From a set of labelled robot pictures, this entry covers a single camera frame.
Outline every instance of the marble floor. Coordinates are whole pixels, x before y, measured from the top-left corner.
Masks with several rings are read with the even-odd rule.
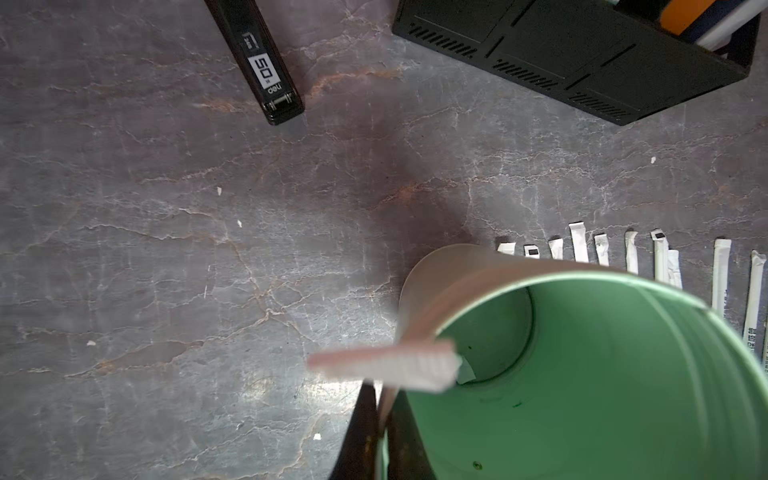
[[[394,0],[259,3],[306,101],[279,127],[202,0],[0,5],[0,478],[325,478],[357,384],[306,355],[390,341],[450,243],[583,220],[623,266],[632,227],[651,277],[660,227],[708,299],[729,237],[740,331],[768,22],[748,79],[617,127],[393,37]]]

